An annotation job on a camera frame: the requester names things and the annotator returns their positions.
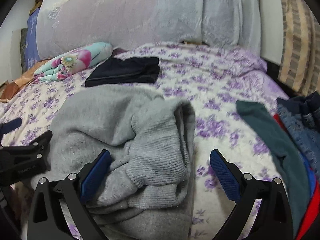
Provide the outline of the grey sweatpants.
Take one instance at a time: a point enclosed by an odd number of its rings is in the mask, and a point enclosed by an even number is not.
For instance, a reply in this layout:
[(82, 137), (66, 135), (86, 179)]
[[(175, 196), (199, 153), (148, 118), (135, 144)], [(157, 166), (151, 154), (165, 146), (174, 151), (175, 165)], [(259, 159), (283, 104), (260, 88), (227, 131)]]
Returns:
[(50, 181), (110, 152), (108, 174), (87, 203), (109, 239), (187, 239), (195, 130), (189, 101), (139, 87), (86, 88), (63, 103), (50, 130)]

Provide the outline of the red garment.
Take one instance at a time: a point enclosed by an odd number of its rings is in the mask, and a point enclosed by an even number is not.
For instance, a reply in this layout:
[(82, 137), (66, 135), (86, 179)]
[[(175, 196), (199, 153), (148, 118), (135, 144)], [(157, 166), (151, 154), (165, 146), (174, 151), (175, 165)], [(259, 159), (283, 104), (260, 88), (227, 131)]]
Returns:
[[(273, 116), (280, 126), (287, 131), (278, 114)], [(311, 198), (307, 210), (300, 222), (295, 239), (319, 239), (319, 182), (307, 157), (300, 153), (306, 167)]]

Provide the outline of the orange brown cloth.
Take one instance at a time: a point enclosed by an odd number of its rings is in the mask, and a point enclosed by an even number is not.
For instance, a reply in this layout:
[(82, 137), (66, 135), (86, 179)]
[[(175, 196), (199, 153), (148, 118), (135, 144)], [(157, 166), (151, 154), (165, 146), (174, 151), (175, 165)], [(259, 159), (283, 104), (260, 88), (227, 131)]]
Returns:
[(29, 70), (24, 72), (21, 77), (12, 82), (5, 81), (5, 83), (1, 85), (1, 102), (9, 102), (25, 86), (33, 82), (34, 72), (48, 61), (49, 59), (35, 63)]

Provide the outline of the dark teal garment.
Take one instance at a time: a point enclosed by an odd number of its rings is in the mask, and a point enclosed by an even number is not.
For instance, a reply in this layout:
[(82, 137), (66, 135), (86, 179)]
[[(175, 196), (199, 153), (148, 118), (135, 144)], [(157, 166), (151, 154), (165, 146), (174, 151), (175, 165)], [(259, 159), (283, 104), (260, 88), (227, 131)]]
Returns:
[(236, 111), (270, 150), (272, 160), (286, 186), (296, 235), (311, 198), (306, 167), (289, 135), (259, 102), (236, 102)]

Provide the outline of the blue patterned cloth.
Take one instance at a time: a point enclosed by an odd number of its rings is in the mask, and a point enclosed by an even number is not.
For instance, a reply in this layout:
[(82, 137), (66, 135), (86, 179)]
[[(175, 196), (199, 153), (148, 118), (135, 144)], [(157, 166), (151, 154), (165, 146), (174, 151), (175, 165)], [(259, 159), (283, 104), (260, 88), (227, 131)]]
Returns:
[(37, 44), (36, 44), (36, 27), (37, 17), (40, 9), (37, 8), (27, 20), (27, 36), (25, 39), (25, 66), (30, 69), (35, 63), (40, 60)]

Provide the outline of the colourful floral folded blanket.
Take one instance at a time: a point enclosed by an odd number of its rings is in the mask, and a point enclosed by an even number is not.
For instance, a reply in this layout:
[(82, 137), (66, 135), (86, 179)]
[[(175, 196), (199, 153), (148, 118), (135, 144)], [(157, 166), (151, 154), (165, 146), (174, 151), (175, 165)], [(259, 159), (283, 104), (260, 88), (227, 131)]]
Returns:
[(104, 62), (112, 53), (112, 46), (105, 42), (76, 48), (46, 62), (34, 72), (34, 77), (38, 82), (62, 81)]

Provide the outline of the blue denim garment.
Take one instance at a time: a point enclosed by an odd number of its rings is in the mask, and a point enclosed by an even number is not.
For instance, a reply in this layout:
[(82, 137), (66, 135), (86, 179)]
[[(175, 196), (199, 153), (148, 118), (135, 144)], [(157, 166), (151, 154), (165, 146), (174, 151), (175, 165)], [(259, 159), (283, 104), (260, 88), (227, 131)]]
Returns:
[(293, 142), (319, 177), (319, 93), (277, 98), (277, 113)]

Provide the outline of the black folded garment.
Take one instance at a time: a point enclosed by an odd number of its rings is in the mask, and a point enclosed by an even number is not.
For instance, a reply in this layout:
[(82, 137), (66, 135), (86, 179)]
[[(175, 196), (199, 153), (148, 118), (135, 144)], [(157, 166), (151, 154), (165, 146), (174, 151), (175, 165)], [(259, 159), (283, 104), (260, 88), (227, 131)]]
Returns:
[(155, 83), (160, 71), (157, 57), (109, 58), (86, 79), (86, 87), (122, 83)]

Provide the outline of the purple floral bedspread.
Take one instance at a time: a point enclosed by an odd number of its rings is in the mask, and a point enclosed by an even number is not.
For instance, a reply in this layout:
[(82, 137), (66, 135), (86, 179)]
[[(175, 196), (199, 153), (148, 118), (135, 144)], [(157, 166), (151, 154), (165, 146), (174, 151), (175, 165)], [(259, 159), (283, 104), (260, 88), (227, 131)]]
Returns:
[[(117, 57), (155, 56), (161, 72), (157, 82), (125, 84), (157, 90), (166, 98), (191, 101), (196, 114), (195, 202), (189, 239), (212, 239), (234, 203), (225, 195), (209, 166), (211, 150), (218, 148), (225, 159), (257, 179), (280, 177), (269, 149), (236, 112), (236, 101), (257, 101), (271, 115), (276, 98), (285, 93), (266, 74), (266, 63), (245, 50), (223, 50), (175, 43), (146, 44)], [(85, 88), (93, 69), (63, 81), (32, 83), (9, 103), (1, 103), (1, 122), (20, 117), (22, 126), (4, 136), (2, 144), (26, 145), (47, 128), (63, 102)]]

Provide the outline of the beige striped curtain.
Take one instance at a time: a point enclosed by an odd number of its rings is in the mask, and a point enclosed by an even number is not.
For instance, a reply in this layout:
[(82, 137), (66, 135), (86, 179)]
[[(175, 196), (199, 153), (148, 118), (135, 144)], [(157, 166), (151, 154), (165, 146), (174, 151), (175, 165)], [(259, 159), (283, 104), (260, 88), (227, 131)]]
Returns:
[(298, 95), (319, 91), (319, 22), (304, 0), (281, 0), (283, 53), (278, 79)]

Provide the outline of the pale lilac headboard cover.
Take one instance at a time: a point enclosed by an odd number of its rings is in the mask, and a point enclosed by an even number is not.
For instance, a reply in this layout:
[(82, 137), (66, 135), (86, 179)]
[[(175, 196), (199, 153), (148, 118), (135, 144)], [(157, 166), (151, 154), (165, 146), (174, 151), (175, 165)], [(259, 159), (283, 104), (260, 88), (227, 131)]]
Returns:
[(240, 46), (260, 54), (259, 0), (44, 0), (37, 18), (40, 58), (104, 41)]

